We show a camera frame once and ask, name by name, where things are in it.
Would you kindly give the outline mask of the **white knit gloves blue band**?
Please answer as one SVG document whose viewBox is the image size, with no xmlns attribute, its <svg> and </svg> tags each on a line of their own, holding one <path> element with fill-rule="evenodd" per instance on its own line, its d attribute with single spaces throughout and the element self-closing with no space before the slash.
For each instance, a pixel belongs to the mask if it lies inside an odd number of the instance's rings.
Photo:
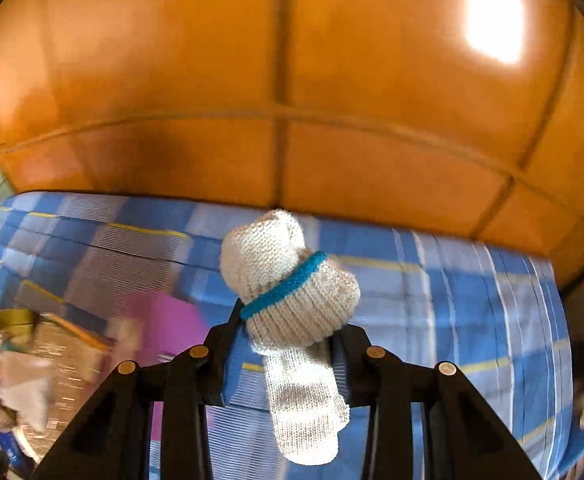
<svg viewBox="0 0 584 480">
<path fill-rule="evenodd" d="M 280 453 L 298 465 L 330 463 L 349 406 L 337 388 L 328 340 L 360 300 L 355 275 L 307 247 L 301 225 L 281 209 L 226 235 L 220 271 L 242 301 L 249 342 L 263 358 Z"/>
</svg>

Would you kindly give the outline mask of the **silver ornate tissue box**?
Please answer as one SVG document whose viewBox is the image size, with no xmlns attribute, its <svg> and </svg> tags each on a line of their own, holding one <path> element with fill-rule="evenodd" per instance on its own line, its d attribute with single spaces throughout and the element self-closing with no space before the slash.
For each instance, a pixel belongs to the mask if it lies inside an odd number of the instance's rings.
<svg viewBox="0 0 584 480">
<path fill-rule="evenodd" d="M 98 387 L 109 343 L 53 313 L 2 344 L 0 399 L 16 412 L 14 434 L 40 463 Z"/>
</svg>

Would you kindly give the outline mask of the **purple snack carton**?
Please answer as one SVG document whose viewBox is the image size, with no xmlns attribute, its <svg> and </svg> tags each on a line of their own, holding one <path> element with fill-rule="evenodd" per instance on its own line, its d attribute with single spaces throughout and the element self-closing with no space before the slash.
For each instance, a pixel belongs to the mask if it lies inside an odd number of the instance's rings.
<svg viewBox="0 0 584 480">
<path fill-rule="evenodd" d="M 126 298 L 124 322 L 136 341 L 133 359 L 141 366 L 171 361 L 183 350 L 203 344 L 209 325 L 199 307 L 163 292 L 134 292 Z"/>
</svg>

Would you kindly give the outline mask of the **blue plaid tablecloth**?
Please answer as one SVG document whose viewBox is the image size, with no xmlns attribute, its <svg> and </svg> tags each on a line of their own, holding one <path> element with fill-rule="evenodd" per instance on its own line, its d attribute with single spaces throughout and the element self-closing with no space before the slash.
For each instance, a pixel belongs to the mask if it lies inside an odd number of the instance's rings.
<svg viewBox="0 0 584 480">
<path fill-rule="evenodd" d="M 235 295 L 222 238 L 254 209 L 89 194 L 0 203 L 0 310 L 52 312 L 112 335 L 134 292 L 194 304 L 209 328 Z M 573 419 L 569 330 L 546 260 L 453 238 L 301 217 L 307 245 L 356 275 L 353 323 L 423 366 L 457 364 L 538 470 L 557 479 L 584 455 Z"/>
</svg>

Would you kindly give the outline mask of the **gold metal tray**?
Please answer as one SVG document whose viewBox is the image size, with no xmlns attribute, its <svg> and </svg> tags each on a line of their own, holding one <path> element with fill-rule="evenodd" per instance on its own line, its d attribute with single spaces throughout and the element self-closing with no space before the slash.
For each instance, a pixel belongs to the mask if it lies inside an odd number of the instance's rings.
<svg viewBox="0 0 584 480">
<path fill-rule="evenodd" d="M 34 311 L 0 310 L 0 334 L 7 336 L 16 347 L 26 348 L 30 345 L 37 321 L 38 315 Z"/>
</svg>

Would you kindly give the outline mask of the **orange wooden wardrobe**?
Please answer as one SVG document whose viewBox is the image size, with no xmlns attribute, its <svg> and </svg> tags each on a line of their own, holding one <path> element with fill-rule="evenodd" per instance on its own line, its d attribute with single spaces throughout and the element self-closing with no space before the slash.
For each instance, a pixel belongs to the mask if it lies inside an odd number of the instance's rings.
<svg viewBox="0 0 584 480">
<path fill-rule="evenodd" d="M 281 206 L 584 270 L 575 0 L 0 0 L 19 192 Z"/>
</svg>

